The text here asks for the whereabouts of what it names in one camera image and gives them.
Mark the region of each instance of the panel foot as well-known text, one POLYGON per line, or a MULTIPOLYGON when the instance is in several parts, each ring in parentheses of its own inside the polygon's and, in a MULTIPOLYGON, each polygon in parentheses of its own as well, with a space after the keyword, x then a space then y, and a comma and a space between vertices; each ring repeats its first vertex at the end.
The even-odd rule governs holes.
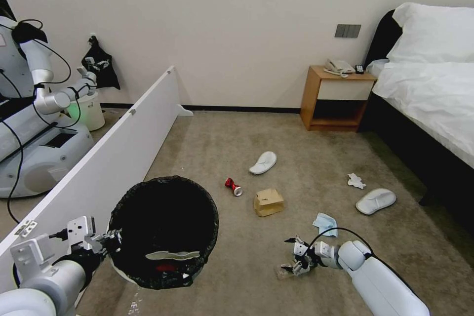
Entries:
POLYGON ((186 110, 182 105, 178 104, 178 116, 194 116, 193 112, 186 110))

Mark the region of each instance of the black bed frame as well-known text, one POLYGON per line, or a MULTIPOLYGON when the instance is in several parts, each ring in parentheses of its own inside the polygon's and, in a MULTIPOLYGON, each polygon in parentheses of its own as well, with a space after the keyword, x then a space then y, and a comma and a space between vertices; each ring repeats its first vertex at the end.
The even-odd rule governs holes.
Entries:
MULTIPOLYGON (((401 36, 392 18, 393 10, 380 20, 365 59, 384 59, 401 36)), ((473 198, 474 169, 418 127, 380 96, 370 95, 361 130, 375 131, 427 187, 420 201, 427 205, 441 201, 471 233, 474 224, 470 200, 473 198)))

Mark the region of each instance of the paper box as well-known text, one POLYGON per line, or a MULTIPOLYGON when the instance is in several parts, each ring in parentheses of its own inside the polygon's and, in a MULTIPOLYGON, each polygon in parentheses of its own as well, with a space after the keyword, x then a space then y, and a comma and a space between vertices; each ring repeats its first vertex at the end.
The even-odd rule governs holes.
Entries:
POLYGON ((253 201, 253 209, 260 217, 283 211, 283 197, 276 189, 259 191, 253 201))

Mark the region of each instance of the wooden nightstand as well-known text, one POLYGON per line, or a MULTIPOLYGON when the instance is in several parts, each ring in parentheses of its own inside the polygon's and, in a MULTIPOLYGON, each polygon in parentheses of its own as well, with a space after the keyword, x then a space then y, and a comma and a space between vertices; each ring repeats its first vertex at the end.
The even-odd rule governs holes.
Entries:
POLYGON ((377 80, 369 73, 347 78, 310 66, 300 116, 308 131, 357 131, 377 80))

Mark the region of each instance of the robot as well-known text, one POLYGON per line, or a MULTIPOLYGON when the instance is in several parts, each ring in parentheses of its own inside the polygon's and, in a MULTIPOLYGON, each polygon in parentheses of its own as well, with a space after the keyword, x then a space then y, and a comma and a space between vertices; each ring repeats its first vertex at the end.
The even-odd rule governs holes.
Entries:
MULTIPOLYGON (((286 242, 294 244, 295 260, 282 265, 282 270, 300 276, 317 266, 342 269, 375 316, 429 316, 426 305, 396 272, 359 240, 330 246, 322 241, 308 244, 296 236, 286 242)), ((120 246, 120 231, 97 235, 94 219, 86 216, 70 221, 60 232, 12 246, 10 252, 21 282, 17 277, 19 288, 0 294, 0 316, 75 315, 79 293, 106 255, 120 251, 120 246), (51 238, 68 240, 71 250, 52 264, 51 238)))
POLYGON ((109 251, 118 251, 120 244, 119 231, 96 234, 94 219, 81 216, 55 234, 42 234, 12 246, 19 288, 0 294, 0 315, 76 315, 79 293, 89 285, 109 251), (71 251, 54 263, 51 238, 68 240, 71 251))
POLYGON ((0 198, 9 197, 16 180, 12 198, 50 190, 94 144, 85 125, 60 112, 94 94, 96 75, 80 67, 81 78, 57 90, 50 85, 51 51, 41 29, 0 15, 0 198), (20 174, 12 132, 23 146, 20 174))
MULTIPOLYGON (((323 233, 344 228, 331 228, 323 233)), ((375 316, 429 316, 430 311, 410 287, 379 259, 367 243, 347 241, 331 246, 323 241, 306 243, 298 236, 285 242, 293 243, 295 259, 281 265, 289 275, 300 276, 317 266, 345 270, 357 292, 375 316)))

